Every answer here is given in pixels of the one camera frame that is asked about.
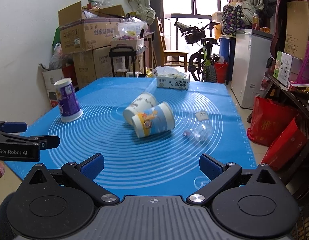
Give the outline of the dark wooden shelf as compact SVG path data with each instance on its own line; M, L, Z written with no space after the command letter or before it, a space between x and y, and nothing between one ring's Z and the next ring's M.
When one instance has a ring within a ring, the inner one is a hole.
M295 105L296 107L306 116L306 118L309 120L309 103L308 98L309 96L303 96L295 92L290 92L288 90L285 90L284 87L282 87L281 83L277 79L275 79L271 74L268 72L265 72L265 77L270 80L269 86L266 89L263 98L270 98L271 93L273 90L278 89L279 92L276 92L275 94L283 93L285 97L288 97Z

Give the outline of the blue water barrel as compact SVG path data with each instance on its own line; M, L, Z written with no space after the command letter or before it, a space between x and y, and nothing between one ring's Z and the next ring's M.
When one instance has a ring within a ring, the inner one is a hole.
M222 56L225 62L229 62L230 54L230 38L221 36L219 38L219 55Z

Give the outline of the blue sailboat paper cup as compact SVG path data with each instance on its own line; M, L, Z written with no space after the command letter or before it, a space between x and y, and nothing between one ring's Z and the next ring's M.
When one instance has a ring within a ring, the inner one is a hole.
M138 138L163 133L175 128L172 108L162 102L132 117L132 124Z

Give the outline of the clear plastic storage bin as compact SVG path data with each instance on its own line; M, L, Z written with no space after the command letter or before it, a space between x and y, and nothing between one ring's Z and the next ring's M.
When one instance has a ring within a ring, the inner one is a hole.
M140 22L121 22L118 24L120 40L136 40L141 38L141 33L145 32L148 25L144 21Z

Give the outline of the white tissue box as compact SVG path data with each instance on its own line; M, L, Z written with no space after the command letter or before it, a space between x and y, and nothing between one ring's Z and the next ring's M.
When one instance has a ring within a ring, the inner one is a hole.
M169 88L178 90L188 90L190 85L189 74L179 72L173 67L157 67L152 70L156 78L158 88Z

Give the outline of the blue silicone baking mat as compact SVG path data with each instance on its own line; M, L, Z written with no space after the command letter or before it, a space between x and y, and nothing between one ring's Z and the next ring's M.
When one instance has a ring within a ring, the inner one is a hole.
M123 110L143 92L170 105L173 130L137 137ZM25 135L59 136L58 148L41 152L41 162L48 168L101 153L105 164L95 182L118 197L187 197L209 182L199 169L202 154L246 169L256 167L246 130L223 84L190 82L188 90L176 90L158 88L156 80L149 78L101 78L79 90L77 98L83 110L79 119L63 123L59 109L53 108L29 126ZM183 136L195 126L198 111L209 114L209 142Z

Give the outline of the red bucket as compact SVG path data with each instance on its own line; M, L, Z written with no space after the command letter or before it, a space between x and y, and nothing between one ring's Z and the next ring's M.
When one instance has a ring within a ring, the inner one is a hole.
M214 67L216 71L217 82L225 83L227 79L228 63L227 62L225 63L216 62Z

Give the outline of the clear plastic cup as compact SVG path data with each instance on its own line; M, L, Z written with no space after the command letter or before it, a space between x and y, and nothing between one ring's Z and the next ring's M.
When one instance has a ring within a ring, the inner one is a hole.
M212 131L212 124L207 111L195 113L196 123L193 128L186 129L183 136L200 143L209 142Z

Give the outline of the green black bicycle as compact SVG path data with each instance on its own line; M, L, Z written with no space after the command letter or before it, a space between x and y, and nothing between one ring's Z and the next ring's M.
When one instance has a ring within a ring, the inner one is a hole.
M219 61L220 57L212 54L211 50L213 45L218 45L218 42L213 37L207 37L205 33L206 29L213 30L217 25L220 25L220 23L210 22L201 28L190 27L178 21L174 24L176 28L180 29L187 44L201 43L199 51L190 56L187 68L195 81L217 83L215 63Z

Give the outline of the white ink-painting paper cup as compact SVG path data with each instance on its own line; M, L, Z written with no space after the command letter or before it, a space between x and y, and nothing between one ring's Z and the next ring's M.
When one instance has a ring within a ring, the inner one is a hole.
M124 119L132 125L132 118L136 114L150 109L158 104L156 98L148 92L141 93L128 107L123 111Z

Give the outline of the purple paper cup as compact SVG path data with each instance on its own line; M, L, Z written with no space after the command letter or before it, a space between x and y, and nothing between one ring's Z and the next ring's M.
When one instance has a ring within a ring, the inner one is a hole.
M72 122L80 118L83 111L78 103L73 82L70 77L54 83L56 98L62 122Z

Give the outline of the white chest freezer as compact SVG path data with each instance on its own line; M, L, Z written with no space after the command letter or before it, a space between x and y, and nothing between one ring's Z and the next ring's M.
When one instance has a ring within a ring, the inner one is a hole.
M254 98L261 95L272 37L255 29L239 29L236 33L231 90L242 108L253 109Z

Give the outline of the tall cardboard box on shelf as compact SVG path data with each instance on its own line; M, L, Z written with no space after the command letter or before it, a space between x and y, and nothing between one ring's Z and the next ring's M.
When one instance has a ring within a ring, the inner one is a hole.
M303 60L309 41L309 1L287 3L287 26L284 52Z

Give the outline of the lower stacked cardboard box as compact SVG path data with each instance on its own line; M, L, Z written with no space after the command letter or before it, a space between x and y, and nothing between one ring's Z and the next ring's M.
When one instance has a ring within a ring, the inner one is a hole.
M112 77L110 46L74 53L73 61L79 89L102 77Z

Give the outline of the red flat box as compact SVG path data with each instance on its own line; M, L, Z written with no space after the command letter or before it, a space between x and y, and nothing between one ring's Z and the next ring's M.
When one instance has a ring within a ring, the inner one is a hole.
M305 120L297 115L285 130L273 141L261 163L278 171L290 161L308 142Z

